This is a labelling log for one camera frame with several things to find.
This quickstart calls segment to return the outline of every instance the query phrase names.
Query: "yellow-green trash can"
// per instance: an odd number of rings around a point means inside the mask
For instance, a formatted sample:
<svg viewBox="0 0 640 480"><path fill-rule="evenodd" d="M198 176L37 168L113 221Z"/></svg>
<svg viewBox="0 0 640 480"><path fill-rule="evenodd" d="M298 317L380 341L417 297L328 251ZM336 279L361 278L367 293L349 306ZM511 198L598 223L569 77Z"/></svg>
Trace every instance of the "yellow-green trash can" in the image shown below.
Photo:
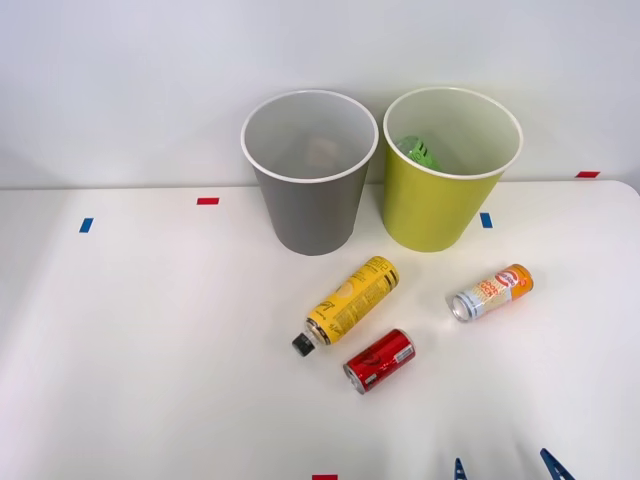
<svg viewBox="0 0 640 480"><path fill-rule="evenodd" d="M399 244L420 252L453 245L522 149L518 120L495 100L462 88L409 92L383 121L389 144L384 225ZM396 142L417 136L442 172L403 155Z"/></svg>

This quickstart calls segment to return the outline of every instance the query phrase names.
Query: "orange and white can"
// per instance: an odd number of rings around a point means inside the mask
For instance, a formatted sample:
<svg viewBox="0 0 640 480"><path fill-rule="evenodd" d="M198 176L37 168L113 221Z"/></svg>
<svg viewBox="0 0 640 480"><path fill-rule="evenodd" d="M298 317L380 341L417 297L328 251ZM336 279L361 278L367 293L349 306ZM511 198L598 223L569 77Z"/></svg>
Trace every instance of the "orange and white can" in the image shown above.
<svg viewBox="0 0 640 480"><path fill-rule="evenodd" d="M533 277L522 265L514 264L447 299L453 315L470 322L533 289Z"/></svg>

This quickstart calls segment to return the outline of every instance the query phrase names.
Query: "white wall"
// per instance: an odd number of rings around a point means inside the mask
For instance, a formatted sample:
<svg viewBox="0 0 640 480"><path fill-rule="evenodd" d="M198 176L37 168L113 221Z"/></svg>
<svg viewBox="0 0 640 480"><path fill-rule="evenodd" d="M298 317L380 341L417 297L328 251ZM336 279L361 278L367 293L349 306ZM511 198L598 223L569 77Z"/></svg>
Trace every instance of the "white wall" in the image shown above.
<svg viewBox="0 0 640 480"><path fill-rule="evenodd" d="M3 0L0 186L254 183L240 126L274 93L335 89L381 118L409 89L455 84L520 118L508 178L601 170L638 188L639 14L632 0Z"/></svg>

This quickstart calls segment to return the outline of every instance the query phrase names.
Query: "blue tape mark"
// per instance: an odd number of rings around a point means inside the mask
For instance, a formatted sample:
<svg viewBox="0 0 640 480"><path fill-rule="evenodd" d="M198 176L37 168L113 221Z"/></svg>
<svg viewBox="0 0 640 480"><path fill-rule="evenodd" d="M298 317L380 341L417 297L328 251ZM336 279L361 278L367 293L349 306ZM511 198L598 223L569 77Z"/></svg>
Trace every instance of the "blue tape mark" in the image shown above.
<svg viewBox="0 0 640 480"><path fill-rule="evenodd" d="M80 226L80 233L89 233L89 229L91 228L92 223L93 218L85 218L82 221L82 225Z"/></svg>
<svg viewBox="0 0 640 480"><path fill-rule="evenodd" d="M491 223L491 215L486 212L482 212L480 214L480 220L482 221L482 226L484 228L493 228L493 223Z"/></svg>

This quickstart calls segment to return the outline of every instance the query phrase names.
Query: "blue clip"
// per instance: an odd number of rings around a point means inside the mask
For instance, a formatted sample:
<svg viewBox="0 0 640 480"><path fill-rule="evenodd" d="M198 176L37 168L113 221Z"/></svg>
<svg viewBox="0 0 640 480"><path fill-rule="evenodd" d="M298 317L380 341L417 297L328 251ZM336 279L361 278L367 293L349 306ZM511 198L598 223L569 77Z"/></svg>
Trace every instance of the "blue clip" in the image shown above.
<svg viewBox="0 0 640 480"><path fill-rule="evenodd" d="M540 456L549 469L549 473L553 480L576 480L546 448L540 450Z"/></svg>
<svg viewBox="0 0 640 480"><path fill-rule="evenodd" d="M89 233L89 229L91 228L91 224L93 223L93 218L85 218L80 226L79 233Z"/></svg>
<svg viewBox="0 0 640 480"><path fill-rule="evenodd" d="M453 480L467 480L467 475L464 473L464 468L462 468L462 462L459 458L456 458L456 471Z"/></svg>
<svg viewBox="0 0 640 480"><path fill-rule="evenodd" d="M487 212L480 213L480 221L482 222L482 226L484 228L493 228L493 223L491 223L491 215Z"/></svg>

